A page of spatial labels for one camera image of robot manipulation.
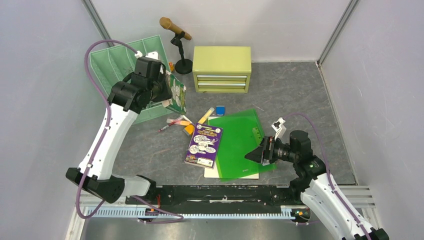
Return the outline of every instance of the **green plastic folder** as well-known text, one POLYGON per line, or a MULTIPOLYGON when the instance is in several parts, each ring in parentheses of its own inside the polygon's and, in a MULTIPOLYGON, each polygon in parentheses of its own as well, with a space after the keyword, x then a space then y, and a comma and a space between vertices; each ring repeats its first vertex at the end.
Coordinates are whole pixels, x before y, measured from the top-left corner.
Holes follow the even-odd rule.
POLYGON ((216 166, 222 181, 242 178, 276 168, 275 164, 262 166, 245 158, 258 147, 264 131, 254 109, 210 119, 208 124, 223 128, 216 157, 216 166))

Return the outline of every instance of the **gray mat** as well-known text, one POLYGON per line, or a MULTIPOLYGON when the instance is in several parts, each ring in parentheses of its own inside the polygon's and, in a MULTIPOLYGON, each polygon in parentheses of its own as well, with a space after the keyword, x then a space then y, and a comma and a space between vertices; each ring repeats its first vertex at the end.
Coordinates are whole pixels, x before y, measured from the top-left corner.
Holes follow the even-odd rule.
MULTIPOLYGON (((187 117, 197 122, 210 108, 224 105, 225 114, 256 109, 266 135, 274 135, 271 123, 292 112, 307 114, 318 126, 330 169, 339 184, 354 184, 350 162, 330 106, 326 89, 314 62, 253 63, 249 93, 196 93, 193 75, 176 75, 187 87, 187 117)), ((176 113, 133 125, 126 135, 113 168, 125 176, 143 175, 160 185, 216 185, 219 179, 204 178, 204 169, 183 163, 190 138, 183 126, 174 125, 163 132, 167 118, 176 113)), ((286 119, 290 131, 309 133, 314 153, 322 154, 309 123, 301 116, 286 119)), ((224 184, 288 184, 296 178, 288 162, 279 162, 274 171, 263 172, 259 180, 237 179, 224 184)))

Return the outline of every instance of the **pen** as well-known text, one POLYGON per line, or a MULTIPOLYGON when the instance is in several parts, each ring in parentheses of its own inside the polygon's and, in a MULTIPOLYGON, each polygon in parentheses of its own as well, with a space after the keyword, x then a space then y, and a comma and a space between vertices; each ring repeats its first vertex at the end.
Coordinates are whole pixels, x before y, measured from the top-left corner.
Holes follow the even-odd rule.
POLYGON ((179 118, 175 119, 175 120, 174 120, 173 122, 171 122, 170 124, 168 124, 168 125, 166 125, 166 126, 162 127, 161 129, 159 129, 159 131, 157 131, 157 132, 158 132, 158 133, 159 133, 159 132, 162 132, 163 130, 165 130, 165 129, 169 128, 171 125, 174 125, 176 122, 180 121, 181 119, 183 119, 183 116, 180 116, 179 118))

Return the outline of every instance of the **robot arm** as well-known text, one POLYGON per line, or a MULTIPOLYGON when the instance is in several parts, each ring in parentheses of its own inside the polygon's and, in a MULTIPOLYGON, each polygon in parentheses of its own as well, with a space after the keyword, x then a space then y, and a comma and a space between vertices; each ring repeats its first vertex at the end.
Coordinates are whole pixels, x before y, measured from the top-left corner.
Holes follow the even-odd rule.
POLYGON ((88 166, 90 169, 83 189, 106 202, 114 203, 121 196, 146 195, 150 187, 148 179, 141 176, 113 175, 112 168, 124 137, 141 110, 150 101, 161 102, 172 97, 168 78, 157 52, 138 57, 134 72, 123 81, 117 82, 107 98, 111 108, 110 123, 94 161, 88 164, 106 125, 107 113, 87 155, 78 168, 71 167, 67 170, 66 178, 78 185, 88 166))
POLYGON ((282 118, 274 122, 272 128, 277 132, 275 137, 264 137, 260 145, 246 154, 245 158, 262 165, 273 164, 278 160, 293 163, 298 177, 290 182, 289 189, 294 199, 308 206, 334 239, 366 240, 366 231, 372 240, 388 240, 382 228, 374 229, 353 207, 340 191, 333 175, 327 171, 324 162, 313 155, 307 132, 292 131, 289 143, 281 142, 279 137, 286 130, 284 122, 282 118))

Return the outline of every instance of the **wooden microphone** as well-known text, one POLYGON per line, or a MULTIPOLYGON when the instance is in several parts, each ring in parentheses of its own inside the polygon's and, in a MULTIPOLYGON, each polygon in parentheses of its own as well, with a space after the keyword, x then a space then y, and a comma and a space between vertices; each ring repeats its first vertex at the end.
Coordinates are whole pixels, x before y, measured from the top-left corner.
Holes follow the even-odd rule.
MULTIPOLYGON (((159 20, 159 24, 162 26, 162 28, 164 29, 169 29, 172 32, 176 33, 176 34, 180 34, 181 32, 185 32, 183 31, 179 26, 175 25, 171 19, 167 18, 167 17, 161 17, 159 20)), ((184 35, 184 38, 187 40, 191 40, 192 36, 190 36, 190 34, 188 34, 187 32, 184 35)))

